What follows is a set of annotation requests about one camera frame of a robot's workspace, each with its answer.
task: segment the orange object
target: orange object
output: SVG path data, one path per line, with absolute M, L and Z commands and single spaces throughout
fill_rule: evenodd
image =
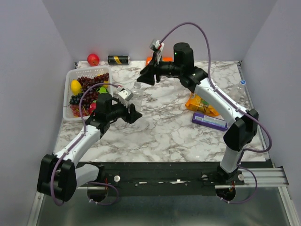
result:
M 164 57 L 162 59 L 162 61 L 164 61 L 164 62 L 169 62 L 169 61 L 173 61 L 173 60 L 174 59 L 172 57 Z M 150 61 L 151 61 L 151 57 L 146 58 L 145 65 L 148 65 Z
M 202 112 L 208 116 L 220 115 L 211 105 L 209 105 L 208 102 L 206 102 L 206 100 L 194 93 L 190 94 L 190 98 L 185 104 L 185 106 L 188 110 L 194 112 Z

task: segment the cable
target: cable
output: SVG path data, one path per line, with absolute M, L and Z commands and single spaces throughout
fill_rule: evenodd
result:
M 242 200 L 242 201 L 231 202 L 231 201 L 227 201 L 227 200 L 221 198 L 221 201 L 224 201 L 224 202 L 226 202 L 228 204 L 243 204 L 245 202 L 248 202 L 248 201 L 250 201 L 254 197 L 254 195 L 257 192 L 258 182 L 257 182 L 257 178 L 256 178 L 255 174 L 252 171 L 250 171 L 249 169 L 247 169 L 245 167 L 242 167 L 240 165 L 238 165 L 238 168 L 240 168 L 242 170 L 246 170 L 246 171 L 248 171 L 248 172 L 250 172 L 252 174 L 252 176 L 254 177 L 254 180 L 255 180 L 255 190 L 254 190 L 254 192 L 248 198 L 246 198 L 245 200 Z
M 101 85 L 110 85 L 110 86 L 114 86 L 114 87 L 118 87 L 120 85 L 116 85 L 116 84 L 112 84 L 112 83 L 98 83 L 98 84 L 95 84 L 93 86 L 91 86 L 90 88 L 87 89 L 86 92 L 84 92 L 83 96 L 81 97 L 80 101 L 79 101 L 79 115 L 80 115 L 80 118 L 81 118 L 81 121 L 83 122 L 83 125 L 84 125 L 84 132 L 80 135 L 80 137 L 74 141 L 74 143 L 72 145 L 70 145 L 70 147 L 67 149 L 67 151 L 58 159 L 58 161 L 56 162 L 55 164 L 55 167 L 53 168 L 53 171 L 52 171 L 52 174 L 51 174 L 51 178 L 50 178 L 50 194 L 51 194 L 51 197 L 54 201 L 54 203 L 57 205 L 57 206 L 62 206 L 64 204 L 64 201 L 63 202 L 59 202 L 59 200 L 55 197 L 55 191 L 54 191 L 54 180 L 55 180 L 55 172 L 58 168 L 58 166 L 61 164 L 62 160 L 64 159 L 64 157 L 66 155 L 69 154 L 69 152 L 72 150 L 72 148 L 75 147 L 75 145 L 78 144 L 78 142 L 85 136 L 86 134 L 86 131 L 87 131 L 87 127 L 86 127 L 86 124 L 85 124 L 85 120 L 84 120 L 84 117 L 83 117 L 83 113 L 82 113 L 82 109 L 81 109 L 81 103 L 83 101 L 83 98 L 84 96 L 91 90 L 93 89 L 94 87 L 97 87 L 97 86 L 101 86 Z
M 203 29 L 198 26 L 197 24 L 193 23 L 193 22 L 184 22 L 182 24 L 179 24 L 177 25 L 176 27 L 174 27 L 170 32 L 168 32 L 160 41 L 160 44 L 177 28 L 183 26 L 183 25 L 186 25 L 186 24 L 190 24 L 190 25 L 193 25 L 195 27 L 197 27 L 203 34 L 204 38 L 205 38 L 205 41 L 206 41 L 206 45 L 207 45 L 207 50 L 208 50 L 208 79 L 209 79 L 209 82 L 210 82 L 210 85 L 215 88 L 215 85 L 213 84 L 212 80 L 211 80 L 211 52 L 210 52 L 210 47 L 209 47 L 209 42 L 208 42 L 208 38 L 205 34 L 205 32 L 203 31 Z M 271 148 L 272 148 L 272 137 L 270 136 L 268 130 L 257 120 L 255 119 L 254 117 L 248 115 L 246 112 L 240 110 L 234 103 L 232 103 L 224 94 L 222 94 L 220 92 L 220 90 L 218 88 L 215 88 L 215 91 L 221 95 L 222 98 L 224 98 L 232 107 L 235 108 L 236 111 L 238 111 L 239 113 L 247 116 L 249 119 L 253 120 L 255 123 L 257 123 L 263 130 L 264 132 L 266 133 L 266 135 L 268 136 L 268 139 L 269 139 L 269 146 L 264 149 L 264 150 L 254 150 L 254 149 L 251 149 L 251 148 L 244 148 L 243 150 L 244 151 L 251 151 L 251 152 L 256 152 L 256 153 L 264 153 L 264 152 L 267 152 L 269 151 Z
M 93 199 L 90 199 L 90 197 L 88 196 L 89 202 L 95 203 L 96 205 L 100 205 L 100 206 L 110 206 L 110 205 L 112 205 L 112 204 L 114 204 L 115 202 L 118 201 L 118 199 L 119 199 L 119 191 L 113 185 L 110 185 L 110 184 L 107 184 L 107 183 L 100 183 L 100 182 L 89 182 L 89 184 L 108 186 L 108 187 L 113 188 L 115 190 L 115 192 L 116 192 L 116 198 L 114 199 L 114 201 L 112 201 L 110 203 L 95 202 Z

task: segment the orange box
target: orange box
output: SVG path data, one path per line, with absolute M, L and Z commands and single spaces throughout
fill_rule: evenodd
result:
M 162 59 L 162 61 L 164 61 L 164 62 L 169 62 L 169 61 L 173 61 L 173 60 L 174 59 L 172 57 L 164 57 Z M 151 57 L 146 58 L 145 65 L 148 65 L 150 61 L 151 61 Z

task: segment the purple box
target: purple box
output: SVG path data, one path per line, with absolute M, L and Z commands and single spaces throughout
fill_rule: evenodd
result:
M 207 126 L 207 127 L 213 128 L 213 129 L 218 129 L 221 131 L 226 131 L 228 129 L 227 123 L 225 120 L 211 117 L 208 115 L 204 115 L 199 112 L 195 112 L 193 114 L 192 122 L 199 124 L 199 125 Z

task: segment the gray floor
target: gray floor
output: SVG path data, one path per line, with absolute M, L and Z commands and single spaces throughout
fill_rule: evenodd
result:
M 241 188 L 235 200 L 253 189 Z M 87 190 L 78 189 L 62 207 L 44 196 L 39 226 L 288 226 L 277 188 L 259 188 L 242 205 L 229 205 L 217 197 L 122 197 L 112 206 L 91 204 Z

